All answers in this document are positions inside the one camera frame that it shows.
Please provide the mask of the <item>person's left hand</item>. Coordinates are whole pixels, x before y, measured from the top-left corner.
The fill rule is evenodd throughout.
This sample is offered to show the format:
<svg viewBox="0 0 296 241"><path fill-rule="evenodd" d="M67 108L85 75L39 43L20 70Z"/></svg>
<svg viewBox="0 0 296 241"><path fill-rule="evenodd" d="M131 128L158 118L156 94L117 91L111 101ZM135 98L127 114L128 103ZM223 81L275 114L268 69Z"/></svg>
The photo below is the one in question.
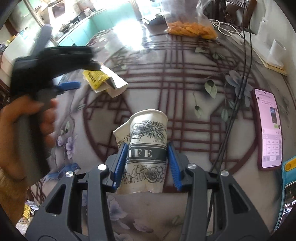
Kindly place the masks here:
<svg viewBox="0 0 296 241"><path fill-rule="evenodd" d="M16 148L15 122L22 115L38 113L42 107L41 102L24 95L1 110L1 169L7 176L17 181L23 180L26 175ZM53 133L56 107L57 101L52 99L50 108L42 113L41 124L39 125L44 141L50 148L55 145Z"/></svg>

